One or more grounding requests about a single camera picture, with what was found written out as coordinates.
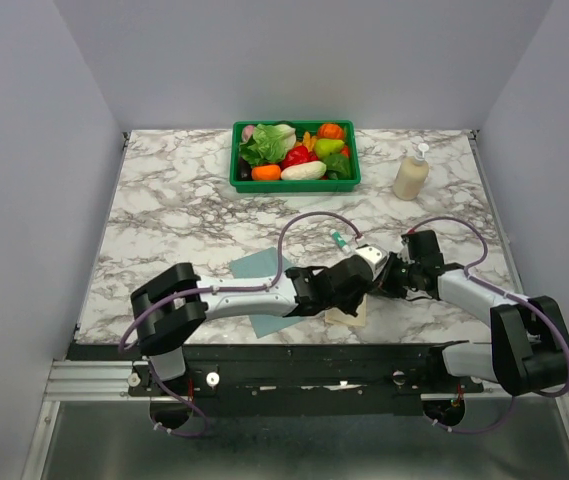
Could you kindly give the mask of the blue-grey envelope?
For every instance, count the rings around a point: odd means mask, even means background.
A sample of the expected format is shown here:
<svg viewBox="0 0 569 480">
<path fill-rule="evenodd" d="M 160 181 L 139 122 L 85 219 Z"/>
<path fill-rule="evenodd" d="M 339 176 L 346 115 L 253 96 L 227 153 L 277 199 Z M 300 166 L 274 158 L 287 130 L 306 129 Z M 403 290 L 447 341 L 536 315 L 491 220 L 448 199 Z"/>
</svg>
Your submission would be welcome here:
<svg viewBox="0 0 569 480">
<path fill-rule="evenodd" d="M 277 249 L 271 247 L 231 261 L 229 268 L 236 279 L 258 278 L 273 276 L 277 271 L 277 264 Z M 302 321 L 301 317 L 280 318 L 269 315 L 250 315 L 249 319 L 257 338 L 279 332 Z"/>
</svg>

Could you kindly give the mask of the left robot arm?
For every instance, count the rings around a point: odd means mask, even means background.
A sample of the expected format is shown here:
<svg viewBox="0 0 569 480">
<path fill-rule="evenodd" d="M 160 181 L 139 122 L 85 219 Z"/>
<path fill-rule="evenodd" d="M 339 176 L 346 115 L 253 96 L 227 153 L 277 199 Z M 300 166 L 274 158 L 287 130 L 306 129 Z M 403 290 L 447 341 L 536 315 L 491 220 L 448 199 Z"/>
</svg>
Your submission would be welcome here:
<svg viewBox="0 0 569 480">
<path fill-rule="evenodd" d="M 221 280 L 200 277 L 179 263 L 131 295 L 140 353 L 149 358 L 151 382 L 165 395 L 186 380 L 185 341 L 206 321 L 269 315 L 312 317 L 338 308 L 356 315 L 387 256 L 366 247 L 331 267 L 291 267 L 272 277 Z"/>
</svg>

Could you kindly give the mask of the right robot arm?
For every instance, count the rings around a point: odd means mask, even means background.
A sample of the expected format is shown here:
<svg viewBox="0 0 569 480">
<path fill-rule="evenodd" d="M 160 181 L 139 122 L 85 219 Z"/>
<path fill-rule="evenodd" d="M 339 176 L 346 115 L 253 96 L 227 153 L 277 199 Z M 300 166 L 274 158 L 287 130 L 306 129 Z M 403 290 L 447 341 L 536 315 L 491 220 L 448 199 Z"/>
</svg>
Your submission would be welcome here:
<svg viewBox="0 0 569 480">
<path fill-rule="evenodd" d="M 377 280 L 388 298 L 422 292 L 483 322 L 488 343 L 451 343 L 424 367 L 424 379 L 444 392 L 460 377 L 496 383 L 513 397 L 528 393 L 561 396 L 569 391 L 569 339 L 561 310 L 548 296 L 528 298 L 504 290 L 447 263 L 432 230 L 402 236 L 403 249 L 391 253 Z"/>
</svg>

